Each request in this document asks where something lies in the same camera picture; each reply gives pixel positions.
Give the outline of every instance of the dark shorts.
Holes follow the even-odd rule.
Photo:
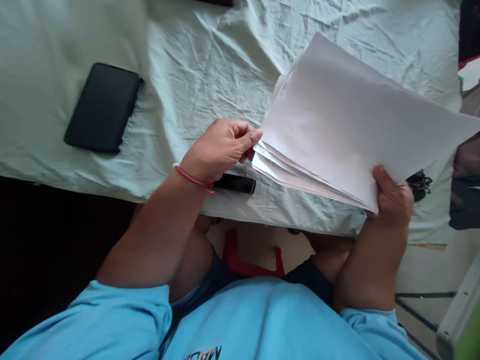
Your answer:
[[[210,300],[222,288],[238,280],[240,280],[239,276],[229,270],[227,264],[219,258],[214,250],[210,269],[200,285],[171,304],[171,327],[175,329],[183,317]],[[314,265],[311,257],[285,275],[283,280],[292,284],[305,285],[328,306],[333,306],[334,287]]]

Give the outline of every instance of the red bracelet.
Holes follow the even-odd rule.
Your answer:
[[[215,191],[210,191],[210,188],[214,185],[214,184],[206,184],[206,183],[203,183],[203,182],[200,182],[198,180],[195,180],[193,177],[189,176],[185,171],[182,170],[182,168],[180,167],[180,164],[178,162],[174,163],[173,164],[173,167],[175,168],[175,170],[177,170],[185,179],[188,179],[190,180],[191,182],[195,183],[195,184],[198,184],[198,185],[201,185],[203,187],[206,188],[206,192],[213,195],[215,194]]]

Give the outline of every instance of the white tablecloth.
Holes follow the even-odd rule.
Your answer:
[[[316,32],[457,111],[459,2],[3,1],[0,175],[145,202],[213,119],[260,126],[278,76]],[[63,142],[95,62],[146,80],[115,156]],[[348,236],[363,224],[359,208],[282,187],[249,165],[233,172],[257,179],[255,194],[218,190],[205,214]],[[452,157],[425,172],[432,194],[415,206],[410,242],[447,243]]]

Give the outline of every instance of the white paper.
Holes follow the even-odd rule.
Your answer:
[[[480,131],[480,120],[404,89],[317,33],[278,79],[262,129],[255,150],[278,165],[265,166],[263,153],[254,161],[263,173],[377,213],[376,165],[400,183]]]

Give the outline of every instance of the dark background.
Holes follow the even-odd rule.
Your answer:
[[[0,354],[95,278],[135,206],[0,177]]]

